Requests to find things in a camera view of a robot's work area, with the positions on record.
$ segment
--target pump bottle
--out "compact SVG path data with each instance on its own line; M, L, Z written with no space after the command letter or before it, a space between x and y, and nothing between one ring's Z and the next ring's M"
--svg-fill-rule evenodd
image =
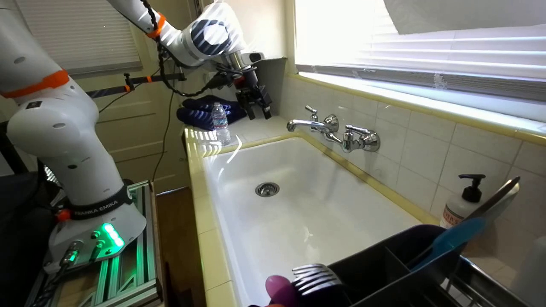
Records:
M482 202L480 182L485 173L461 173L461 179L473 179L473 184L465 187L463 194L453 196L446 201L441 218L441 226L451 228L471 214Z

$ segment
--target dish rack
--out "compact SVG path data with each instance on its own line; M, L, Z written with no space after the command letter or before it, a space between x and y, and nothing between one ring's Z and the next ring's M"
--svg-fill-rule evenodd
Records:
M343 281L303 298L304 307L526 307L461 250L439 255L422 269L408 264L444 228L419 225L330 267Z

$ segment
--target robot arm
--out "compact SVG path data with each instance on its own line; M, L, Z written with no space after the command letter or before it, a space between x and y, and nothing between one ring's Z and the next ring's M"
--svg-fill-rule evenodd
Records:
M260 83L253 61L260 52L243 56L245 39L234 10L222 0L214 1L186 29L180 30L166 15L156 11L146 0L110 0L110 3L151 39L164 46L183 68L197 68L205 61L219 61L217 76L209 87L233 85L238 100L255 117L251 109L258 104L265 117L272 116L272 98Z
M270 97L251 61L241 56L243 34L234 11L217 0L185 30L142 0L111 3L146 34L164 46L185 68L219 61L224 78L253 117L251 104L270 117ZM86 266L123 250L146 228L146 218L132 204L115 160L96 134L98 105L16 20L0 0L0 95L19 105L9 121L9 138L36 155L57 175L72 220L50 235L50 271L59 269L67 250L76 250L74 266Z

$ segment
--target faucet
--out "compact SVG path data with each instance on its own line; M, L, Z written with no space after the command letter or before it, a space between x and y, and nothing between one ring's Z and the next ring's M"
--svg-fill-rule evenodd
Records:
M297 126L309 126L311 131L321 131L325 134L338 133L340 121L335 114L330 114L325 117L325 121L320 119L318 109L313 109L311 105L306 105L306 109L311 112L311 119L291 119L287 122L287 129L294 131Z
M330 114L325 117L325 121L320 121L318 109L313 109L311 105L306 105L306 109L311 112L311 121L291 119L287 122L289 131L294 131L297 126L309 126L311 131L321 131L326 138L333 139L347 151L354 151L359 148L366 151L379 150L381 138L374 129L345 124L345 136L338 138L337 133L340 129L340 121L335 114Z

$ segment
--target sink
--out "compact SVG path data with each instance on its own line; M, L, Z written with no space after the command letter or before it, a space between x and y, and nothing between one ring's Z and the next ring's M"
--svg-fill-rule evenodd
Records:
M270 274L335 262L420 221L294 136L205 158L241 305L267 303Z

